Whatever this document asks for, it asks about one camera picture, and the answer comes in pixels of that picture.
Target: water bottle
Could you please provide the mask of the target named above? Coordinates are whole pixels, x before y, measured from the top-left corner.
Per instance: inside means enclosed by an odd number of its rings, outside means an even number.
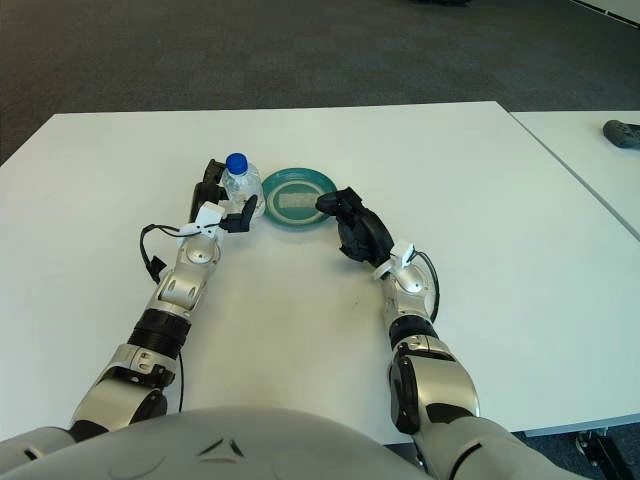
[[[253,218],[264,213],[264,192],[260,173],[255,165],[247,161],[242,153],[232,153],[227,157],[227,168],[222,174],[222,185],[229,197],[230,213],[240,213],[245,202],[252,196],[258,196]]]

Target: teal plate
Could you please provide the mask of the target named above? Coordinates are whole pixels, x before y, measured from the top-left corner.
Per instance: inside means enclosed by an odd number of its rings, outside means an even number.
[[[328,218],[316,210],[316,199],[335,192],[326,176],[309,168],[285,168],[262,182],[267,216],[288,227],[306,227]]]

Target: black cable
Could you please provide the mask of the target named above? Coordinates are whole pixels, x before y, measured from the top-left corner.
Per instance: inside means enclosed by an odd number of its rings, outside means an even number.
[[[184,364],[182,363],[182,352],[178,353],[178,359],[180,360],[180,404],[178,405],[178,411],[182,411],[182,402],[184,401]]]
[[[209,225],[205,225],[204,227],[202,227],[202,229],[215,227],[217,225],[219,225],[219,223],[210,223]],[[144,266],[149,272],[149,275],[151,275],[151,278],[153,279],[153,281],[156,283],[160,283],[160,277],[158,274],[166,266],[166,264],[162,260],[160,260],[158,257],[153,257],[153,260],[149,260],[149,255],[147,255],[147,251],[144,248],[144,237],[147,235],[147,233],[152,232],[153,230],[156,230],[156,229],[160,230],[165,235],[169,235],[170,237],[174,237],[174,238],[194,237],[196,235],[199,235],[202,229],[194,233],[185,233],[182,235],[176,235],[175,233],[171,233],[171,232],[179,232],[180,231],[179,228],[172,227],[171,225],[156,225],[154,223],[151,223],[140,231],[140,255],[142,255],[142,261],[144,262]]]
[[[433,312],[431,312],[431,321],[435,322],[436,317],[438,316],[438,308],[440,307],[440,282],[438,281],[438,274],[436,273],[436,267],[434,267],[433,262],[424,252],[420,252],[418,250],[414,250],[409,257],[409,260],[413,260],[416,256],[420,257],[424,263],[427,265],[429,269],[429,273],[431,273],[431,278],[433,279],[433,288],[436,292],[435,300],[433,301]]]

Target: robotic arm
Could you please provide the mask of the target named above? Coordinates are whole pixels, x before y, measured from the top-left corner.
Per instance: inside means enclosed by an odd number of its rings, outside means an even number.
[[[225,165],[211,160],[203,181],[195,186],[190,223],[179,229],[175,266],[160,280],[166,264],[141,251],[151,277],[158,283],[127,343],[117,347],[82,399],[67,430],[46,427],[1,444],[0,474],[76,442],[165,415],[163,390],[174,380],[177,358],[184,345],[191,316],[196,311],[207,280],[222,253],[223,230],[248,232],[257,197],[252,196],[239,214],[225,215],[218,205],[226,200],[220,187]]]
[[[438,480],[582,478],[479,418],[471,377],[433,328],[439,294],[428,257],[425,271],[412,261],[418,256],[413,244],[394,243],[351,188],[323,195],[316,207],[336,217],[340,250],[370,263],[384,284],[384,325],[393,350],[391,418],[413,437],[428,473]]]

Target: gray carpet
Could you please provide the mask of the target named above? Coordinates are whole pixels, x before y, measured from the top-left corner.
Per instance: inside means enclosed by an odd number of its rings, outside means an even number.
[[[57,112],[638,110],[639,41],[567,0],[0,0],[0,162]],[[640,478],[638,425],[611,432]],[[526,441],[600,478],[572,436]]]

